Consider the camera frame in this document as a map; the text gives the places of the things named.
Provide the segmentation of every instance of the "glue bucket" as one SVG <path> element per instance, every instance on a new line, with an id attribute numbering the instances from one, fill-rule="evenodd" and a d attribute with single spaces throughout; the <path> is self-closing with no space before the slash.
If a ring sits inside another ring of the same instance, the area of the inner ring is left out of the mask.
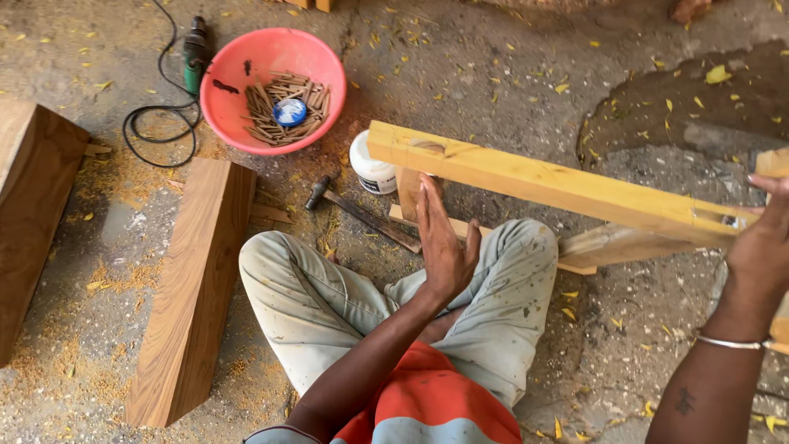
<path id="1" fill-rule="evenodd" d="M 350 144 L 350 166 L 359 175 L 359 183 L 373 194 L 389 194 L 397 190 L 395 166 L 373 160 L 367 150 L 367 136 L 370 130 L 364 130 Z"/>

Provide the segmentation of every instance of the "power drill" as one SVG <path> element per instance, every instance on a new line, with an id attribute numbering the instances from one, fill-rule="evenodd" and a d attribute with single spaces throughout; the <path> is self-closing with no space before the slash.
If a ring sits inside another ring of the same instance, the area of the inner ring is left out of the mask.
<path id="1" fill-rule="evenodd" d="M 206 35 L 205 20 L 200 16 L 195 16 L 192 19 L 192 30 L 184 39 L 184 59 L 186 61 L 184 82 L 186 90 L 195 96 L 200 93 L 200 81 L 203 80 L 203 74 L 210 62 L 208 48 L 205 44 Z"/>

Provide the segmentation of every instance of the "power cord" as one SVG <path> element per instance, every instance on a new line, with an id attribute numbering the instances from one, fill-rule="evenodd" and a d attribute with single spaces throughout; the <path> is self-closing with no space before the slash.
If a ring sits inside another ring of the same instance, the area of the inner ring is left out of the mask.
<path id="1" fill-rule="evenodd" d="M 184 165 L 187 162 L 189 162 L 192 159 L 192 157 L 194 157 L 194 155 L 195 155 L 195 151 L 197 150 L 197 135 L 195 134 L 195 126 L 197 125 L 197 123 L 200 122 L 200 117 L 201 117 L 201 114 L 202 114 L 202 110 L 200 109 L 200 97 L 198 95 L 192 94 L 186 88 L 184 88 L 183 86 L 180 86 L 179 84 L 177 84 L 174 81 L 172 81 L 169 78 L 167 78 L 166 75 L 164 75 L 164 71 L 162 70 L 162 59 L 164 58 L 164 55 L 167 54 L 167 52 L 170 50 L 170 48 L 172 48 L 172 46 L 175 45 L 175 40 L 178 37 L 178 27 L 175 25 L 175 21 L 173 20 L 172 16 L 164 9 L 164 7 L 162 5 L 160 5 L 157 0 L 153 0 L 153 2 L 159 7 L 159 9 L 162 10 L 164 15 L 167 16 L 167 18 L 170 20 L 170 23 L 173 25 L 173 36 L 172 36 L 172 38 L 170 38 L 170 42 L 167 44 L 167 46 L 162 50 L 162 54 L 159 55 L 159 62 L 158 62 L 159 73 L 162 74 L 162 78 L 164 80 L 170 82 L 172 85 L 174 85 L 178 89 L 180 89 L 183 92 L 189 94 L 189 96 L 192 98 L 192 101 L 187 103 L 187 104 L 184 104 L 184 105 L 149 105 L 149 106 L 146 106 L 146 107 L 139 107 L 136 110 L 133 110 L 132 112 L 128 113 L 126 118 L 123 119 L 123 127 L 122 127 L 121 132 L 123 134 L 123 140 L 126 142 L 126 146 L 128 146 L 129 149 L 132 150 L 132 152 L 134 153 L 135 156 L 137 156 L 138 159 L 142 160 L 146 164 L 153 165 L 154 167 L 159 167 L 159 168 L 176 168 L 176 167 L 180 167 L 181 165 Z M 179 110 L 184 110 L 186 108 L 189 108 L 192 105 L 196 105 L 197 106 L 197 119 L 195 119 L 194 123 L 191 123 L 189 121 L 189 119 L 187 119 L 186 116 L 184 116 L 181 113 L 181 111 L 179 111 Z M 136 126 L 137 119 L 142 114 L 144 114 L 144 113 L 146 113 L 148 111 L 153 111 L 153 110 L 170 111 L 173 114 L 177 115 L 181 120 L 186 122 L 186 124 L 189 126 L 189 128 L 186 131 L 184 131 L 183 133 L 180 133 L 177 136 L 168 137 L 166 139 L 154 139 L 154 138 L 144 137 L 144 136 L 140 135 L 140 132 L 137 131 L 137 126 Z M 134 146 L 132 146 L 132 142 L 129 140 L 129 135 L 126 133 L 127 127 L 131 128 L 132 134 L 134 134 L 135 137 L 137 137 L 137 138 L 139 138 L 139 139 L 141 139 L 143 141 L 151 142 L 151 143 L 165 143 L 165 142 L 169 142 L 169 141 L 174 141 L 174 140 L 177 140 L 177 139 L 179 139 L 181 137 L 184 137 L 186 134 L 192 133 L 192 152 L 189 154 L 189 156 L 185 160 L 183 160 L 181 162 L 178 162 L 176 164 L 170 164 L 170 165 L 157 164 L 156 162 L 153 162 L 151 160 L 148 160 L 148 159 L 142 157 L 142 155 L 139 154 L 134 149 Z"/>

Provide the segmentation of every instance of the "silver bracelet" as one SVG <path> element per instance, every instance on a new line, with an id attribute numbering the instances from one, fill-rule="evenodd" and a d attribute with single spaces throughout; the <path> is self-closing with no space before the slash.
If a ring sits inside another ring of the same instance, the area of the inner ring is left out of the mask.
<path id="1" fill-rule="evenodd" d="M 718 345 L 720 347 L 727 347 L 727 348 L 738 348 L 740 350 L 760 350 L 762 348 L 770 348 L 775 341 L 772 338 L 767 338 L 762 342 L 730 342 L 730 341 L 719 341 L 717 339 L 712 339 L 711 337 L 704 337 L 700 334 L 696 335 L 696 339 L 701 342 L 706 342 L 707 344 Z"/>

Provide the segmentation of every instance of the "pink bowl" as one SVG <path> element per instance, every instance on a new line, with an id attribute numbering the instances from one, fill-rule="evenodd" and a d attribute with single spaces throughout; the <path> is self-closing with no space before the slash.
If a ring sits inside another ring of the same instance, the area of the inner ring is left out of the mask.
<path id="1" fill-rule="evenodd" d="M 251 62 L 249 75 L 245 61 Z M 313 81 L 331 85 L 329 116 L 309 137 L 290 145 L 271 148 L 250 136 L 244 88 L 255 84 L 255 76 L 266 84 L 273 77 L 269 71 L 290 71 Z M 238 94 L 217 88 L 214 81 L 238 90 Z M 208 125 L 228 144 L 252 154 L 285 154 L 302 149 L 318 140 L 337 120 L 345 103 L 346 78 L 340 59 L 319 38 L 290 28 L 268 28 L 244 34 L 228 43 L 214 57 L 200 85 L 200 106 Z"/>

